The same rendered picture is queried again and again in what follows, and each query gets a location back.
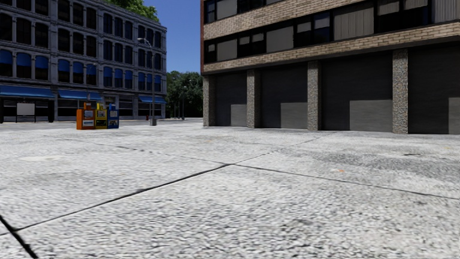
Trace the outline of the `yellow newspaper box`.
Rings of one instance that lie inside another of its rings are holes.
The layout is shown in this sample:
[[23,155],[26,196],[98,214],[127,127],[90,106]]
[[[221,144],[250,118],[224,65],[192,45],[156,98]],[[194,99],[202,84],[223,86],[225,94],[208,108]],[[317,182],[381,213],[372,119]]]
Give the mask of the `yellow newspaper box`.
[[95,128],[96,129],[107,129],[108,120],[107,120],[107,109],[102,103],[97,104],[95,110]]

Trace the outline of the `tan brick building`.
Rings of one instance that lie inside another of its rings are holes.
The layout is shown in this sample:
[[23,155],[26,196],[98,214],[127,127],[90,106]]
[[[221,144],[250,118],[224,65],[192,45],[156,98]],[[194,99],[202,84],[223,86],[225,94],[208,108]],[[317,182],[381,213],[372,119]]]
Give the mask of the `tan brick building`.
[[460,134],[460,0],[201,0],[204,125]]

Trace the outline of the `grey stone building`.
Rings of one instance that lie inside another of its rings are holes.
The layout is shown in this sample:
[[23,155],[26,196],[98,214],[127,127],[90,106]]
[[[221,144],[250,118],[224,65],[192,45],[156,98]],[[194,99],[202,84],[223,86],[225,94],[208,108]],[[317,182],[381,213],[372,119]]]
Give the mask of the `grey stone building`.
[[[0,0],[0,98],[55,101],[55,120],[86,102],[122,119],[166,115],[166,33],[160,23],[102,0]],[[152,53],[137,38],[147,39]]]

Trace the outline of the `blue newspaper box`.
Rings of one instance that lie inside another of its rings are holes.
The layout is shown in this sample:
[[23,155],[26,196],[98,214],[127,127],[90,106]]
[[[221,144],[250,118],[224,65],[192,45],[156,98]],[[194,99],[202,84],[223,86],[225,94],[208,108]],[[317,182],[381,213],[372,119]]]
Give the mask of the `blue newspaper box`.
[[107,109],[107,128],[119,128],[119,111],[116,109],[116,106],[113,103],[109,103]]

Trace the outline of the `black bus shelter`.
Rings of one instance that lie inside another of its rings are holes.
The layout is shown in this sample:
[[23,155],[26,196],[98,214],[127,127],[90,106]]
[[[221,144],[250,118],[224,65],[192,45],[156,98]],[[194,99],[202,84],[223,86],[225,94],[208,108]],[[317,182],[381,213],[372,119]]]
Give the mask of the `black bus shelter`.
[[0,98],[0,124],[4,122],[53,122],[54,120],[54,100]]

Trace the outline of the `orange newspaper box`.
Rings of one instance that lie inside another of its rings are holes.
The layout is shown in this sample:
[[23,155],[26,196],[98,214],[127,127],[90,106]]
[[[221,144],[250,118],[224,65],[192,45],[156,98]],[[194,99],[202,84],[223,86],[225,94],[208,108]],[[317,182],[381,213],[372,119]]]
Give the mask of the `orange newspaper box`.
[[86,102],[83,109],[77,110],[76,123],[78,130],[95,129],[95,112],[90,102]]

